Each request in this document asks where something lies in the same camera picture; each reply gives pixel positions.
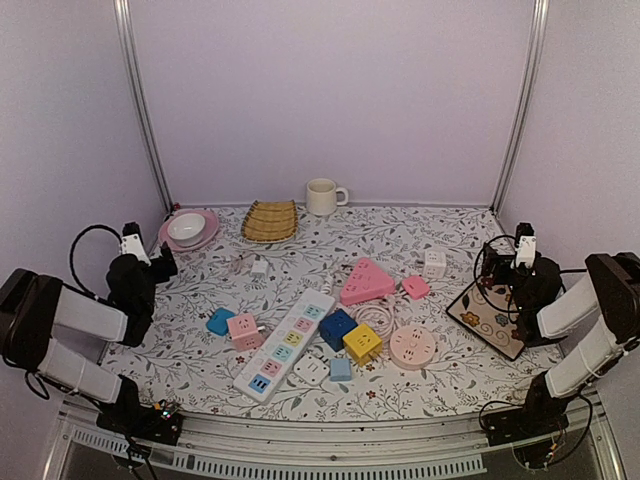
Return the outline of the cyan cube adapter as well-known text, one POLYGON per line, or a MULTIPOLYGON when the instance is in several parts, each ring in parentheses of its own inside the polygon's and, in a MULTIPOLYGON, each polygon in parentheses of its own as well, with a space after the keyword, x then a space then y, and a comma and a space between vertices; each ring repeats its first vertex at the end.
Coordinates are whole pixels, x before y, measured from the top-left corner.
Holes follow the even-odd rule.
POLYGON ((215 335, 224 337, 229 333, 228 320, 236 314, 226 308, 217 308, 206 322, 206 329, 215 335))

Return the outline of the small pink plug adapter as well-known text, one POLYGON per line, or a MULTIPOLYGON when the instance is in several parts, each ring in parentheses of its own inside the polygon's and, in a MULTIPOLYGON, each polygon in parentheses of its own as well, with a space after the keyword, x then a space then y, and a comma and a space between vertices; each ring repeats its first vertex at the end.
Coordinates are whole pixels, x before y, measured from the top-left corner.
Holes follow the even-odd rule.
POLYGON ((420 300, 430 293, 429 285, 419 275, 412 275, 403 279, 401 285, 413 300, 420 300))

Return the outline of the pink cube adapter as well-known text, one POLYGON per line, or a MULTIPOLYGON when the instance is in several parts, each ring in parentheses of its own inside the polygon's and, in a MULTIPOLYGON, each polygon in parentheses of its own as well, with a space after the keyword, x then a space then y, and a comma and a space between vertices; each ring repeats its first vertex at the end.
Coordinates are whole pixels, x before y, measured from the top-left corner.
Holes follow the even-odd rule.
POLYGON ((227 326, 233 347, 238 352, 259 348, 265 341, 254 316, 250 313, 229 318, 227 326))

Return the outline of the round pink socket hub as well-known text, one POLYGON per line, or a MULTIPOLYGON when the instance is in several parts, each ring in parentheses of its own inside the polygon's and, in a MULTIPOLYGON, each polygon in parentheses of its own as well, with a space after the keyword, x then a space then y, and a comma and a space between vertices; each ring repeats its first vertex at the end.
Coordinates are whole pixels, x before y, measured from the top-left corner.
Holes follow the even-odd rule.
POLYGON ((432 333, 420 324, 398 328, 389 341, 391 361, 403 370, 415 371, 430 363, 436 353, 432 333))

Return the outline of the white power strip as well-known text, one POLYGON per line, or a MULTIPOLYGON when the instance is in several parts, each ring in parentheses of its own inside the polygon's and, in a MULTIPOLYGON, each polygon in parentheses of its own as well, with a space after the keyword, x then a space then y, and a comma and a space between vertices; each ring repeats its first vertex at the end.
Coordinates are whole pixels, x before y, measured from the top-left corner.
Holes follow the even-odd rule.
POLYGON ((267 403, 335 303, 333 296, 307 288, 233 380, 234 389, 258 404, 267 403))

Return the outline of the pink power strip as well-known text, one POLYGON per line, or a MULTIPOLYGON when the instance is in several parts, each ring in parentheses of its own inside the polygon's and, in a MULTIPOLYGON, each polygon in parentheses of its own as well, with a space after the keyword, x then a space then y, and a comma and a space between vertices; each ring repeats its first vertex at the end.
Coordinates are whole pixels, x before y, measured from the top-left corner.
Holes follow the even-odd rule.
POLYGON ((373 260, 363 257, 355 264, 340 292, 340 302, 351 306, 392 294, 396 284, 373 260))

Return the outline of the yellow cube adapter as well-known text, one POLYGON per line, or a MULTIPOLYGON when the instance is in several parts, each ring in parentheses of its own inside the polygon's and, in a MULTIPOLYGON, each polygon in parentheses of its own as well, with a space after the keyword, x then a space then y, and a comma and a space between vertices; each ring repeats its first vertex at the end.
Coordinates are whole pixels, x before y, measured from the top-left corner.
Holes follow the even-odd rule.
POLYGON ((359 324, 343 336, 346 352, 352 360, 363 367, 379 356, 383 350, 383 341, 367 324, 359 324))

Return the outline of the dark blue cube adapter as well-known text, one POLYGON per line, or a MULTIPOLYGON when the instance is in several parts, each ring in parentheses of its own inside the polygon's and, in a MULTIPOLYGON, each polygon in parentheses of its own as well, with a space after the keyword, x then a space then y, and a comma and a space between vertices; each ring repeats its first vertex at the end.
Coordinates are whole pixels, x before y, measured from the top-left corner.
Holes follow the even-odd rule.
POLYGON ((337 309, 319 324, 319 334, 334 352, 344 349, 343 337, 358 326, 358 323, 343 309, 337 309))

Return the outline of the light blue plug adapter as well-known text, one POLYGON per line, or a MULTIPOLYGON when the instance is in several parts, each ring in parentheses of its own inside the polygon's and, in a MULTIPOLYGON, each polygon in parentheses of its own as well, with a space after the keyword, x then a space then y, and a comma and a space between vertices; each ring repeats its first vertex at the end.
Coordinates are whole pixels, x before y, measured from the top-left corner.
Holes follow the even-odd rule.
POLYGON ((330 361, 330 375, 332 382, 348 382, 352 380, 352 367, 347 358, 334 358, 330 361))

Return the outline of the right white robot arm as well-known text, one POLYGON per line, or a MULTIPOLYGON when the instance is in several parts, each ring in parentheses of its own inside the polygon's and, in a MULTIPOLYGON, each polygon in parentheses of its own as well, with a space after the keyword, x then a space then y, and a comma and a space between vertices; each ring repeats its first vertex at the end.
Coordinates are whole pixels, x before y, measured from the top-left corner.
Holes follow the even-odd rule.
POLYGON ((509 291, 500 308, 527 347, 547 346, 580 334, 573 349, 528 387, 533 400, 517 415, 517 427, 537 436, 556 417, 547 398, 575 396, 600 379, 639 342, 639 257, 632 252, 587 256, 577 280, 564 282, 569 270, 537 252, 532 237, 515 242, 512 254, 500 254, 486 242, 474 265, 474 282, 482 295, 503 286, 509 291))

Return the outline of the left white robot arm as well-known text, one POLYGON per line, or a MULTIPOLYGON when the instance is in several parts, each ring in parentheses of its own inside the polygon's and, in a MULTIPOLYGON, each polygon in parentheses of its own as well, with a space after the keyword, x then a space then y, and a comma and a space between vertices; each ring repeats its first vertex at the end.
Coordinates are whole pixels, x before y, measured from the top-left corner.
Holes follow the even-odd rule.
POLYGON ((17 267, 1 279, 1 357, 28 377, 95 402, 126 433, 141 433, 148 414, 162 416, 162 407, 142 403, 135 381, 102 367, 76 343, 86 337, 140 346, 153 322, 156 288, 177 272, 168 246, 151 259, 123 253, 109 265, 102 298, 17 267))

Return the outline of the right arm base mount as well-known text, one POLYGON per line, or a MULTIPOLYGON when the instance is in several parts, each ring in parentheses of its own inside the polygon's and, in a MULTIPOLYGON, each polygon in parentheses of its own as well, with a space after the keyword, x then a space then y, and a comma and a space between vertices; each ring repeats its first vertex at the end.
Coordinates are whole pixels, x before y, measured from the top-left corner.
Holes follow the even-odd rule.
POLYGON ((512 404, 510 409, 486 413, 488 406, 498 404, 498 401, 487 402, 478 414, 479 426, 491 446, 561 432, 569 426, 567 407, 577 398, 584 401, 593 414, 593 404, 581 390, 568 397, 553 397, 547 387, 546 376, 539 374, 532 380, 523 404, 512 404))

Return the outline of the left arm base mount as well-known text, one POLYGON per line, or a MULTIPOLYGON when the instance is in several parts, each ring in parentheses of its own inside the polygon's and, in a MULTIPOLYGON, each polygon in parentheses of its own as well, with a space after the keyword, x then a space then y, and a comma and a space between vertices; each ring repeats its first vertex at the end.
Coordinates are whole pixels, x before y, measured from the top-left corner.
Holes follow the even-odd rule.
POLYGON ((176 446, 184 420, 179 404, 163 399, 153 405, 143 405, 137 384, 123 375, 119 380, 116 401, 97 403, 100 413, 96 425, 134 439, 176 446))

